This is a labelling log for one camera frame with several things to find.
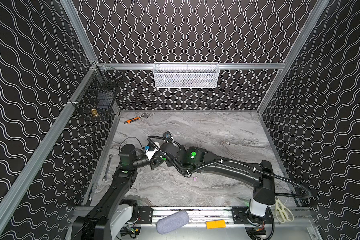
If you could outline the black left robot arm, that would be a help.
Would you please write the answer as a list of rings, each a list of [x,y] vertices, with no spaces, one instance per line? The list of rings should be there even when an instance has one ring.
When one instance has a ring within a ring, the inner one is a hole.
[[[138,155],[132,144],[121,148],[120,163],[111,186],[99,203],[72,225],[71,240],[119,240],[120,231],[127,225],[151,224],[153,209],[139,207],[137,201],[125,199],[138,174],[138,168],[158,166],[154,158],[157,146],[149,145]]]

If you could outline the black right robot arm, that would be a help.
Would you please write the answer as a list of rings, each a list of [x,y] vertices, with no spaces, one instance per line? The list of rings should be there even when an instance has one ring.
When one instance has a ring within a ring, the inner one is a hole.
[[[283,176],[275,175],[269,161],[259,164],[245,163],[224,158],[202,148],[185,149],[176,143],[166,142],[155,153],[155,160],[166,162],[184,177],[194,173],[210,173],[231,178],[253,188],[249,206],[249,216],[264,218],[268,207],[276,204],[276,197],[308,199],[312,196],[310,190]],[[302,191],[302,195],[277,193],[275,180],[289,183]]]

